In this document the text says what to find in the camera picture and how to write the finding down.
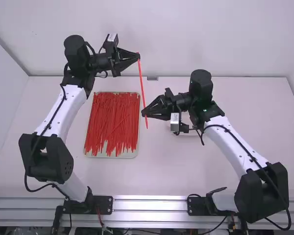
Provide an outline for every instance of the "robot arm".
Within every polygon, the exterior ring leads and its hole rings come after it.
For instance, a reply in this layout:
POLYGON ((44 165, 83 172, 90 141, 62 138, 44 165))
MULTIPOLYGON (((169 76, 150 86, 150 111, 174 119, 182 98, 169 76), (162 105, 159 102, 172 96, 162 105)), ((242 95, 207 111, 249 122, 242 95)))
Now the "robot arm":
POLYGON ((60 94, 47 117, 33 134, 22 134, 20 151, 27 176, 56 187, 70 199, 84 205, 84 211, 93 210, 93 197, 89 187, 84 185, 73 172, 74 160, 65 146, 68 130, 80 107, 88 99, 97 73, 111 71, 114 77, 135 63, 140 55, 118 48, 118 35, 108 34, 102 48, 104 53, 94 49, 79 35, 72 35, 64 41, 68 63, 64 69, 60 94))
POLYGON ((211 74, 196 70, 191 74, 188 92, 173 95, 166 88, 164 95, 158 96, 142 110, 142 116, 170 120, 171 131, 179 135, 181 131, 188 133, 191 130, 181 121, 181 112, 187 111, 192 130, 206 133, 232 164, 240 178, 238 188, 232 196, 220 193, 225 187, 208 193, 205 206, 211 214, 238 212, 247 222, 254 223, 282 210, 288 212, 288 174, 285 167, 281 163, 269 163, 235 131, 212 100, 212 89, 211 74))

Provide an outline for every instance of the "red stick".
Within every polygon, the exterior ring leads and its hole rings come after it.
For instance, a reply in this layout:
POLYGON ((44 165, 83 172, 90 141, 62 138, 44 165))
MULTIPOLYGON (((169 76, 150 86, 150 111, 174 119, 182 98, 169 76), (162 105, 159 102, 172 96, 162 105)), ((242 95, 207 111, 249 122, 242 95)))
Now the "red stick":
MULTIPOLYGON (((142 90, 142 96, 143 96, 143 106, 145 108, 146 104, 145 104, 145 94, 144 94, 144 87, 143 87, 143 75, 142 75, 142 69, 141 69, 141 60, 138 59, 137 63, 138 63, 139 79, 141 81, 141 90, 142 90)), ((145 122, 146 122, 146 128, 148 129, 148 120, 147 120, 146 115, 145 115, 145 122)))

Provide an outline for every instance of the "cable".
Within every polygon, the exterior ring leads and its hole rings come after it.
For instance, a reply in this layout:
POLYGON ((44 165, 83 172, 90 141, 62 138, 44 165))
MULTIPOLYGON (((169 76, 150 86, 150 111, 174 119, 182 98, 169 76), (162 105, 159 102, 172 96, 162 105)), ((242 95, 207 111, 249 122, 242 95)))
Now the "cable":
POLYGON ((103 48, 103 45, 100 47, 100 49, 98 51, 98 54, 101 52, 102 48, 103 48))
POLYGON ((123 233, 123 235, 125 235, 129 230, 130 230, 130 228, 128 228, 128 229, 123 233))
POLYGON ((71 215, 71 212, 70 212, 70 228, 72 228, 72 215, 71 215))
POLYGON ((195 197, 201 197, 200 195, 198 195, 198 194, 196 194, 196 193, 192 193, 192 194, 190 194, 190 195, 188 195, 187 196, 187 201, 188 201, 188 199, 190 199, 190 197, 193 197, 193 196, 195 196, 195 197))
POLYGON ((105 73, 105 77, 104 76, 95 76, 95 77, 101 77, 101 78, 106 78, 108 76, 108 72, 107 71, 103 71, 105 73))
POLYGON ((212 230, 208 230, 204 233, 198 234, 198 235, 204 235, 204 234, 208 234, 211 233, 212 231, 216 230, 218 227, 220 227, 220 225, 225 221, 225 219, 227 218, 227 215, 223 218, 223 220, 216 226, 214 227, 212 230))
POLYGON ((89 49, 92 51, 92 54, 95 56, 96 52, 93 47, 88 42, 85 42, 85 44, 89 47, 89 49))
POLYGON ((256 165, 259 167, 259 169, 262 171, 262 173, 265 175, 265 177, 267 178, 268 182, 271 184, 271 186, 274 188, 274 190, 276 191, 276 193, 278 194, 278 196, 280 197, 282 204, 285 208, 285 211, 287 213, 288 216, 288 226, 286 228, 282 228, 281 226, 277 225, 275 222, 273 222, 272 220, 265 218, 265 220, 269 221, 271 224, 273 224, 274 226, 276 226, 277 228, 279 228, 280 230, 283 231, 287 231, 291 228, 292 225, 292 219, 291 219, 291 214, 289 211, 289 208, 286 205, 286 202, 284 201, 279 189, 277 188, 277 186, 274 184, 274 182, 272 181, 272 179, 269 177, 269 175, 266 173, 266 171, 263 169, 263 167, 258 163, 257 159, 252 156, 252 154, 246 149, 246 147, 236 138, 236 136, 226 127, 222 126, 222 125, 218 125, 218 124, 213 124, 213 125, 208 125, 206 126, 201 135, 199 135, 200 139, 201 139, 201 143, 204 145, 203 140, 202 140, 202 135, 204 134, 205 130, 209 127, 220 127, 223 128, 226 132, 228 132, 235 140, 236 142, 242 147, 242 149, 247 153, 247 155, 256 163, 256 165))

